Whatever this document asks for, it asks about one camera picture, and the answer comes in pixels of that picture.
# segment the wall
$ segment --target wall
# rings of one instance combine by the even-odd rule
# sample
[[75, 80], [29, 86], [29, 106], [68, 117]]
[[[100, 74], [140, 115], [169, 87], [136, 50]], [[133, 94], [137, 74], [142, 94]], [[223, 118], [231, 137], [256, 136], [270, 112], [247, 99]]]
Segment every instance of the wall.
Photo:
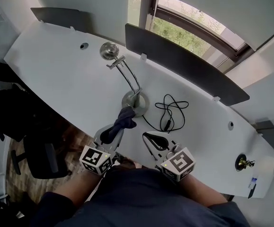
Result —
[[250, 95], [235, 110], [250, 122], [274, 119], [274, 38], [226, 75]]
[[0, 0], [0, 11], [17, 34], [36, 19], [31, 7], [40, 7], [38, 0]]
[[95, 33], [125, 43], [128, 0], [39, 0], [43, 7], [77, 9], [91, 14]]
[[[274, 123], [274, 38], [227, 76], [250, 95], [232, 108], [250, 122]], [[274, 180], [264, 199], [235, 197], [234, 201], [252, 226], [274, 227]]]
[[254, 50], [274, 35], [274, 0], [181, 0], [218, 20]]

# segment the green trees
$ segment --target green trees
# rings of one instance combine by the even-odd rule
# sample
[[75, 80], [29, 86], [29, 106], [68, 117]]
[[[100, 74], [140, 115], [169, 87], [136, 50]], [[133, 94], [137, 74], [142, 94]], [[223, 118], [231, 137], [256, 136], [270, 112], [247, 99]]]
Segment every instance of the green trees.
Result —
[[[197, 22], [204, 23], [204, 13], [198, 11], [195, 8], [186, 10], [183, 3], [181, 3], [181, 13], [189, 16], [190, 18], [196, 20]], [[221, 24], [216, 20], [209, 20], [207, 25], [211, 30], [218, 33]], [[194, 34], [174, 25], [160, 18], [154, 18], [152, 31], [180, 46], [189, 50], [190, 52], [196, 54], [199, 57], [207, 51], [210, 45]]]

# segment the white desk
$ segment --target white desk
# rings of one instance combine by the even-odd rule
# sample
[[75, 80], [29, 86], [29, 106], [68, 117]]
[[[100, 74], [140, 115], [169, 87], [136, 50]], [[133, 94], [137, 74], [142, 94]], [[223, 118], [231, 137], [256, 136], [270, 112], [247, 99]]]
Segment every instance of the white desk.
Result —
[[[109, 61], [99, 55], [107, 40], [68, 28], [34, 22], [15, 41], [5, 61], [42, 100], [69, 122], [94, 136], [96, 131], [117, 118], [121, 100], [129, 91], [117, 70], [106, 67]], [[81, 50], [82, 43], [89, 43]], [[274, 157], [274, 150], [255, 129], [229, 107], [212, 101], [212, 97], [187, 80], [120, 46], [129, 66], [136, 74], [143, 92], [150, 99], [146, 118], [158, 126], [162, 112], [154, 107], [165, 94], [190, 103], [184, 109], [186, 124], [171, 132], [188, 147], [196, 159], [193, 175], [215, 190], [248, 196], [253, 168], [237, 172], [234, 163], [240, 153], [260, 162]], [[182, 122], [178, 113], [176, 123]], [[154, 131], [142, 118], [137, 127], [125, 130], [118, 152], [148, 167], [151, 155], [142, 141], [142, 133]], [[229, 131], [228, 123], [234, 123]], [[261, 174], [253, 197], [264, 197], [273, 178], [272, 172]]]

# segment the desk lamp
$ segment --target desk lamp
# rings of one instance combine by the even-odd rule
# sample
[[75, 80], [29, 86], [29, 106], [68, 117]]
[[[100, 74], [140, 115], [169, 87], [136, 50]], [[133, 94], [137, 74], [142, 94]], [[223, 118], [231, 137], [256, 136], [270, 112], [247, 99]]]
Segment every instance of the desk lamp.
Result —
[[[131, 88], [131, 91], [127, 92], [122, 99], [122, 108], [126, 106], [131, 106], [133, 107], [136, 113], [135, 117], [141, 117], [146, 113], [146, 111], [149, 108], [149, 105], [150, 105], [149, 99], [143, 92], [141, 92], [142, 88], [140, 87], [140, 84], [135, 74], [127, 65], [125, 61], [125, 56], [121, 56], [119, 58], [118, 55], [119, 55], [119, 47], [115, 43], [106, 42], [100, 48], [100, 56], [103, 59], [107, 61], [114, 60], [114, 62], [111, 65], [106, 65], [106, 66], [109, 69], [113, 69], [114, 67], [116, 67]], [[132, 83], [130, 82], [130, 80], [128, 79], [124, 71], [122, 70], [122, 68], [124, 67], [126, 67], [129, 70], [129, 72], [132, 74], [133, 78], [135, 79], [137, 84], [137, 89], [133, 88]]]

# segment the floor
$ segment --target floor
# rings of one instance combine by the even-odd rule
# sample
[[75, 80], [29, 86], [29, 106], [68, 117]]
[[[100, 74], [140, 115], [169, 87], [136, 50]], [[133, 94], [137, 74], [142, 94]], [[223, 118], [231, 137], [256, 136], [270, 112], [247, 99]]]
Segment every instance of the floor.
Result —
[[80, 165], [79, 157], [84, 146], [92, 142], [92, 138], [72, 124], [65, 123], [67, 127], [64, 130], [63, 137], [67, 139], [68, 148], [65, 161], [68, 169], [72, 171], [72, 175], [57, 179], [35, 179], [30, 173], [26, 159], [19, 163], [21, 175], [16, 174], [12, 165], [10, 152], [15, 150], [16, 154], [19, 155], [24, 152], [24, 148], [23, 141], [16, 142], [12, 140], [9, 148], [6, 175], [6, 193], [10, 196], [11, 201], [20, 201], [23, 192], [27, 192], [31, 200], [38, 203], [45, 192], [53, 191], [58, 185], [68, 181], [75, 174], [84, 170], [84, 167]]

